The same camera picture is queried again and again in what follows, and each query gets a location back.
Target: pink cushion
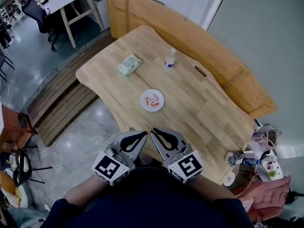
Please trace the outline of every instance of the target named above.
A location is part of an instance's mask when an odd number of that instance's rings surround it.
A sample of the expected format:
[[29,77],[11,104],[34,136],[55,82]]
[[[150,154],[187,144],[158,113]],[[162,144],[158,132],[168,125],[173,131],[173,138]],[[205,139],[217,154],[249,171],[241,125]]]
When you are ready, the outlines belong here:
[[251,219],[269,219],[278,216],[285,204],[291,176],[275,181],[255,181],[238,198],[243,202],[253,199],[248,214]]

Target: wooden slat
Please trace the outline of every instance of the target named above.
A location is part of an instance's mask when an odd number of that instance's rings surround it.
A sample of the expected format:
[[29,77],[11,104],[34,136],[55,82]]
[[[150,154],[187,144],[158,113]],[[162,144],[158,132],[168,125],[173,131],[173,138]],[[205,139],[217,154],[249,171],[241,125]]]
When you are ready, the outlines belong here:
[[87,16],[87,15],[90,14],[90,13],[92,13],[92,10],[89,9],[88,11],[86,11],[86,12],[84,12],[84,13],[78,15],[77,17],[73,18],[72,20],[70,20],[70,21],[68,22],[68,24],[71,25],[71,24],[75,23],[77,20],[80,20],[81,18]]
[[86,88],[86,90],[76,97],[75,101],[70,104],[67,109],[58,116],[58,118],[50,125],[44,134],[40,135],[45,146],[50,146],[56,138],[67,128],[69,123],[75,119],[88,105],[90,105],[98,96],[96,93]]
[[76,84],[78,81],[75,77],[75,72],[90,58],[96,55],[100,50],[115,41],[111,36],[98,41],[80,56],[74,59],[70,65],[67,66],[58,76],[56,76],[39,94],[28,108],[32,125],[37,127],[40,122],[46,117],[49,111],[56,106],[56,100],[66,91],[69,87]]
[[51,124],[64,113],[65,110],[76,100],[76,98],[83,93],[87,88],[82,84],[78,84],[72,89],[66,97],[64,97],[54,109],[46,116],[46,118],[39,125],[39,134],[44,135],[48,131]]
[[114,38],[149,25],[172,47],[206,67],[225,93],[252,118],[277,110],[251,71],[201,26],[152,0],[107,1]]

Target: white desk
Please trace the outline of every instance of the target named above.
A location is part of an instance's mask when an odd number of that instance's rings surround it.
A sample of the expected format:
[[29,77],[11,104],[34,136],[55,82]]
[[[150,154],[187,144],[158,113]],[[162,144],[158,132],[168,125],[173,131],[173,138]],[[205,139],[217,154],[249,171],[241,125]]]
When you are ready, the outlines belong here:
[[[75,41],[74,41],[74,38],[73,38],[73,35],[72,35],[72,32],[71,32],[71,29],[70,29],[70,25],[73,24],[74,22],[76,22],[77,20],[83,18],[84,16],[86,16],[86,15],[88,15],[88,14],[90,14],[90,13],[93,13],[94,16],[95,16],[95,18],[96,18],[96,20],[97,20],[97,23],[99,24],[99,26],[100,26],[100,28],[101,28],[101,31],[103,31],[103,30],[105,29],[105,28],[104,28],[104,25],[103,25],[103,23],[102,23],[102,21],[100,20],[100,17],[98,16],[98,14],[97,14],[97,12],[96,12],[96,9],[95,9],[95,7],[94,7],[94,4],[93,4],[92,0],[87,0],[87,2],[88,2],[88,4],[90,5],[90,8],[91,8],[91,9],[89,9],[88,11],[86,11],[86,12],[84,12],[84,13],[82,13],[82,14],[80,14],[80,13],[76,10],[76,8],[75,8],[75,6],[74,6],[74,4],[73,4],[74,1],[75,1],[75,0],[49,0],[46,4],[44,4],[44,7],[45,7],[45,8],[48,8],[49,11],[50,11],[50,13],[54,13],[54,12],[60,10],[61,15],[62,15],[63,22],[64,22],[65,27],[66,27],[66,29],[67,29],[67,30],[66,30],[66,31],[67,31],[67,34],[68,34],[68,36],[69,36],[69,38],[70,38],[70,40],[71,40],[71,43],[72,43],[73,48],[76,47],[76,44],[75,44]],[[74,10],[75,13],[77,14],[77,17],[73,18],[73,19],[70,20],[70,21],[67,20],[66,12],[65,12],[65,9],[64,9],[64,7],[65,7],[66,5],[68,5],[68,4],[71,4],[73,10]]]

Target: person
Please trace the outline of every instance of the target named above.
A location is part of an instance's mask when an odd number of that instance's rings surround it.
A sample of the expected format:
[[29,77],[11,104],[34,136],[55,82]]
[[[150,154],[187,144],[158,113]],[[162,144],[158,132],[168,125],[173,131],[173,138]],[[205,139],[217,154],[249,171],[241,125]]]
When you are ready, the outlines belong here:
[[115,186],[92,176],[57,200],[42,228],[253,227],[242,203],[199,175],[180,183],[164,168],[139,167]]
[[50,207],[47,204],[44,207],[44,210],[27,208],[0,209],[0,227],[27,228],[43,222],[50,211]]
[[0,18],[0,43],[3,46],[4,50],[7,51],[7,45],[5,40],[7,40],[9,45],[13,42],[9,33],[6,30],[5,22],[2,18]]
[[15,2],[13,2],[12,5],[13,5],[13,8],[14,8],[14,11],[16,11],[18,13],[18,15],[20,15],[21,10],[20,10],[19,6]]
[[15,13],[14,7],[11,4],[8,5],[8,14],[9,14],[9,16],[13,17],[14,19],[16,19],[15,16],[14,16],[14,13]]

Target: tiled floor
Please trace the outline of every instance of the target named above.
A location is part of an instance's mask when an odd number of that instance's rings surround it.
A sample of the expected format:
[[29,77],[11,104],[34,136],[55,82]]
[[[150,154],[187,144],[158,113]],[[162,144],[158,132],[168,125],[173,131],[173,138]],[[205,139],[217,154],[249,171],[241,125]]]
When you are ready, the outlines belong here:
[[77,47],[73,48],[67,33],[62,33],[54,45],[56,50],[52,51],[48,34],[41,34],[36,21],[30,17],[22,17],[12,30],[15,37],[8,47],[7,56],[14,62],[15,70],[3,65],[8,87],[3,89],[0,79],[0,95],[5,105],[17,111],[22,109],[54,70],[64,66],[69,58],[80,53],[87,43],[101,35],[98,24],[84,17],[71,27]]
[[37,149],[27,149],[34,168],[53,166],[53,169],[33,172],[28,181],[34,202],[40,207],[53,203],[73,187],[93,175],[91,166],[96,155],[119,134],[111,112],[101,99],[85,110],[54,142],[44,147],[38,136],[33,139]]

